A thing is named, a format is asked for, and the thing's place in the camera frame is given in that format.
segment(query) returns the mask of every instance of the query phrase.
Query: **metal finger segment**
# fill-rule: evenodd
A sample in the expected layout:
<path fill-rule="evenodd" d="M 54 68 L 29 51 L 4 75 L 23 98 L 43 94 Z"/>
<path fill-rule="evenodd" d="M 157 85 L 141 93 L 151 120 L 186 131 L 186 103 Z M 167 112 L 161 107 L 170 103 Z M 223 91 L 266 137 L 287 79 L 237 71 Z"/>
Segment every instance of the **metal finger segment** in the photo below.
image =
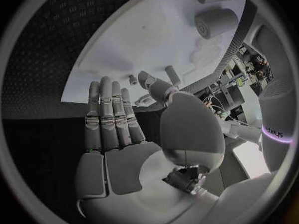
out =
<path fill-rule="evenodd" d="M 101 150 L 100 121 L 99 121 L 100 83 L 93 81 L 89 86 L 89 111 L 85 116 L 85 148 Z"/>
<path fill-rule="evenodd" d="M 130 102 L 129 91 L 126 88 L 122 88 L 122 98 L 124 103 L 124 110 L 128 122 L 129 133 L 132 143 L 141 143 L 145 141 L 145 136 L 135 118 L 133 108 Z"/>
<path fill-rule="evenodd" d="M 112 81 L 104 76 L 101 79 L 100 122 L 104 150 L 119 147 L 112 108 Z"/>
<path fill-rule="evenodd" d="M 112 106 L 119 144 L 120 147 L 125 147 L 131 144 L 131 138 L 121 96 L 121 86 L 117 81 L 112 82 Z"/>

